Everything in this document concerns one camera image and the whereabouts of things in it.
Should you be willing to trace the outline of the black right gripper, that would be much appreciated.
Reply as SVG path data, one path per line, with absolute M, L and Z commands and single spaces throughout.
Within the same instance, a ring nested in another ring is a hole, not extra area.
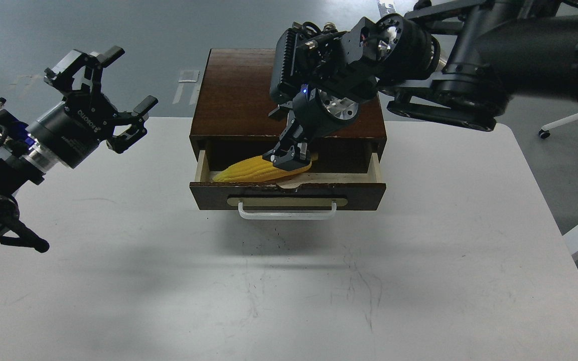
M 274 167 L 293 171 L 311 164 L 308 142 L 330 135 L 355 122 L 360 104 L 337 98 L 322 89 L 302 85 L 292 101 L 278 105 L 269 117 L 281 120 L 288 115 L 286 128 L 273 149 L 262 155 Z

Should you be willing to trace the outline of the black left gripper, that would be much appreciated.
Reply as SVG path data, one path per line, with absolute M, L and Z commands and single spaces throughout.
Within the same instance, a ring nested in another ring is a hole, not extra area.
M 105 139 L 110 150 L 122 154 L 147 134 L 148 112 L 159 102 L 154 96 L 147 96 L 131 112 L 113 114 L 106 125 L 94 123 L 97 118 L 79 106 L 92 109 L 103 103 L 103 69 L 124 53 L 119 46 L 99 54 L 72 50 L 53 68 L 45 69 L 44 82 L 60 92 L 63 99 L 32 122 L 28 132 L 70 168 L 77 167 Z M 126 125 L 125 131 L 114 135 L 117 126 Z

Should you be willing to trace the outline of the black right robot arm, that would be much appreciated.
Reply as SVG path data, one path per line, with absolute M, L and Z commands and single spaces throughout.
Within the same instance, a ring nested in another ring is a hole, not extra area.
M 578 9 L 578 1 L 567 5 Z M 270 117 L 287 115 L 263 154 L 292 171 L 308 144 L 353 124 L 378 92 L 399 116 L 490 132 L 513 95 L 578 104 L 578 15 L 560 1 L 419 1 L 348 31 L 295 23 L 277 42 Z

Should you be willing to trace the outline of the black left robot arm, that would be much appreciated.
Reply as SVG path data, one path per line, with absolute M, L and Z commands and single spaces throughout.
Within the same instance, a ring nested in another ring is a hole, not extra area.
M 16 119 L 0 98 L 0 244 L 47 252 L 50 244 L 19 219 L 16 192 L 27 182 L 39 185 L 57 163 L 77 167 L 101 142 L 121 154 L 147 134 L 156 97 L 120 112 L 101 90 L 103 70 L 123 54 L 118 46 L 104 53 L 72 50 L 47 68 L 44 80 L 62 100 L 31 124 Z

